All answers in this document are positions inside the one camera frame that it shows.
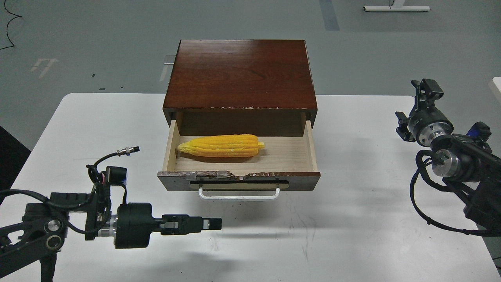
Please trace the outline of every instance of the yellow corn cob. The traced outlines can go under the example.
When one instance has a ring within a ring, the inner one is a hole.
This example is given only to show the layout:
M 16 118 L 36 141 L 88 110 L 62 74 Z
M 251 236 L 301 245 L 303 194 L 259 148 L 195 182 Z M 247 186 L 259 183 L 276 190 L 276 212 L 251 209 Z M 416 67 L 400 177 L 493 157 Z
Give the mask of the yellow corn cob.
M 195 138 L 180 144 L 177 150 L 194 156 L 231 158 L 252 157 L 264 147 L 255 135 L 233 134 Z

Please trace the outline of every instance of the table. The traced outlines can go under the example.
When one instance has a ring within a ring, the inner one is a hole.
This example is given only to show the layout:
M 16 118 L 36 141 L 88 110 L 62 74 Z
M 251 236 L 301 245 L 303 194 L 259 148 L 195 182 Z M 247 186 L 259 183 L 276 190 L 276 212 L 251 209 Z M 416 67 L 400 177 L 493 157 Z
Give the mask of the table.
M 156 177 L 168 126 L 163 94 L 67 95 L 12 189 L 88 193 L 86 164 L 125 146 L 141 152 L 105 166 L 128 169 L 129 202 L 153 215 L 222 217 L 223 230 L 152 234 L 145 249 L 115 250 L 112 238 L 84 241 L 69 231 L 55 281 L 499 281 L 480 237 L 427 225 L 408 189 L 421 148 L 395 133 L 408 96 L 317 96 L 313 129 L 322 176 L 313 191 L 282 192 L 272 202 L 210 202 L 196 192 L 167 192 Z M 120 189 L 113 190 L 114 209 Z M 463 204 L 419 181 L 416 201 L 432 218 L 475 228 Z M 0 207 L 1 226 L 21 221 L 22 195 Z M 83 227 L 85 215 L 71 214 Z M 4 281 L 37 281 L 37 262 Z
M 497 100 L 501 103 L 501 77 L 495 77 L 489 82 L 489 87 L 496 96 Z

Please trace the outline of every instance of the wooden box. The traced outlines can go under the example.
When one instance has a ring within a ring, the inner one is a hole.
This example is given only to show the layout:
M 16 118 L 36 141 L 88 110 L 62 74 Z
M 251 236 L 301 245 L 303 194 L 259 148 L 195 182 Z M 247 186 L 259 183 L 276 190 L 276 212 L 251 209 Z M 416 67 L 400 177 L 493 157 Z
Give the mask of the wooden box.
M 313 190 L 317 102 L 303 40 L 182 40 L 163 110 L 170 126 L 158 177 L 168 191 Z M 177 145 L 254 134 L 251 158 L 204 158 Z

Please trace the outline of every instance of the white handle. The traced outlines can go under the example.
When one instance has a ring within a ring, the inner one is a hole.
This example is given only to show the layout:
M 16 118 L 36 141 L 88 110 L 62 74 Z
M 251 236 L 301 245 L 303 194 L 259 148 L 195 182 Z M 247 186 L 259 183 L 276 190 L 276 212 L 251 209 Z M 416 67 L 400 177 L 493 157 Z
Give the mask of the white handle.
M 239 202 L 265 202 L 276 199 L 280 194 L 280 188 L 276 188 L 276 192 L 271 196 L 206 196 L 203 194 L 203 187 L 198 188 L 198 195 L 202 200 L 218 200 L 218 201 L 239 201 Z

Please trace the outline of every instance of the dark wood surface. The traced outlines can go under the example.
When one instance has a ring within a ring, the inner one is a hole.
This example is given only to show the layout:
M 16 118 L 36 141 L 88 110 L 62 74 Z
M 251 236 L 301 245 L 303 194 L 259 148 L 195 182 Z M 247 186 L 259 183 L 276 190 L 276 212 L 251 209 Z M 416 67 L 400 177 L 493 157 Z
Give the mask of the dark wood surface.
M 290 109 L 317 112 L 305 41 L 182 40 L 164 101 L 188 109 Z
M 254 134 L 256 136 L 303 136 L 304 117 L 283 109 L 234 109 L 184 112 L 176 119 L 181 135 L 211 136 Z

